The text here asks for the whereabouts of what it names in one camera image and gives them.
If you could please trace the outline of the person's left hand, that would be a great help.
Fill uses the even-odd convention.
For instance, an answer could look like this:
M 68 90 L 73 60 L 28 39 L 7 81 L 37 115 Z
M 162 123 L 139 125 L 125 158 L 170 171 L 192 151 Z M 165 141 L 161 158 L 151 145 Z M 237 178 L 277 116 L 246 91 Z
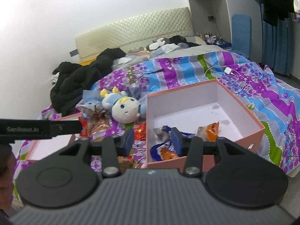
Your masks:
M 16 157 L 9 144 L 1 144 L 1 212 L 10 209 L 13 201 Z

